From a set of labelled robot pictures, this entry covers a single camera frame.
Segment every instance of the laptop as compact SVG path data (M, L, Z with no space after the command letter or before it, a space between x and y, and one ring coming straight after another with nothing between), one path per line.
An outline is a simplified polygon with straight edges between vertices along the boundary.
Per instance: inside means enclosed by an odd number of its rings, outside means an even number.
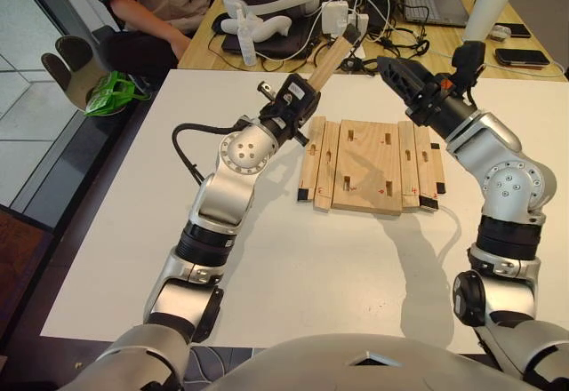
M449 27L466 27L469 14L466 12L461 0L404 0L409 6L427 6L411 8L405 7L405 20L408 22L446 25Z

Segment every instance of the green object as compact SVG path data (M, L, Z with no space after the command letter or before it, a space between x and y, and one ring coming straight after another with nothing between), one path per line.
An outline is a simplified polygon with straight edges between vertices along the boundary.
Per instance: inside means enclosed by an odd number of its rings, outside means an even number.
M134 83L126 75L112 71L103 76L92 90L85 109L86 116L110 116L122 110L131 100L147 100L148 95L134 93Z

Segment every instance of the white tabletop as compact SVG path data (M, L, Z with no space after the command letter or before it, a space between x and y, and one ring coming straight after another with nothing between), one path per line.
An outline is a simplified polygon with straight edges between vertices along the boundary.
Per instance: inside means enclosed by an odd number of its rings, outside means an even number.
M266 80L284 74L174 70L140 128L84 239L43 335L114 340L139 323L148 293L186 223L197 185L170 141L176 124L232 125L256 116ZM522 140L525 152L557 175L557 195L538 255L539 318L569 327L567 272L567 107L569 84L482 79L477 104ZM379 77L333 76L319 115L396 122L401 100ZM185 132L181 145L203 174L220 137ZM303 150L288 142L258 181L255 202L221 283L220 317L206 345L270 347L318 333L365 332L481 352L454 319L449 283L469 268L482 196L474 178L444 154L447 194L440 211L392 218L314 211L296 203Z

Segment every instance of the white cup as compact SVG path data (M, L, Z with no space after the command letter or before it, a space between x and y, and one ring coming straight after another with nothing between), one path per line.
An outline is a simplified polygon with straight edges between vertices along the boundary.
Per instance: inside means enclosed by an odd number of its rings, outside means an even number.
M509 0L477 0L464 30L462 41L483 42L500 18L501 11Z

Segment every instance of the wooden slat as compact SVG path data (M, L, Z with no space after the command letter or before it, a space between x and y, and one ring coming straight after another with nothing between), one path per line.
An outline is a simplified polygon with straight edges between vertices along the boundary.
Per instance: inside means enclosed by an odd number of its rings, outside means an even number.
M437 183L437 192L438 194L445 194L445 170L443 169L441 146L435 143L431 143L430 147L433 151L433 163L435 164L435 182Z
M311 201L314 199L314 189L317 186L318 165L322 153L322 138L326 117L314 116L310 121L309 143L305 147L304 159L302 160L301 177L299 179L299 191L297 200Z
M417 171L419 172L419 206L422 209L438 209L435 164L430 147L429 128L413 125L415 148L417 150Z
M317 189L314 194L314 207L325 211L329 211L332 207L339 137L340 124L326 122L322 139L322 155L318 167Z
M332 207L389 215L401 213L396 124L341 122Z
M414 124L399 122L399 158L401 161L401 199L403 209L419 207L419 175L415 149Z

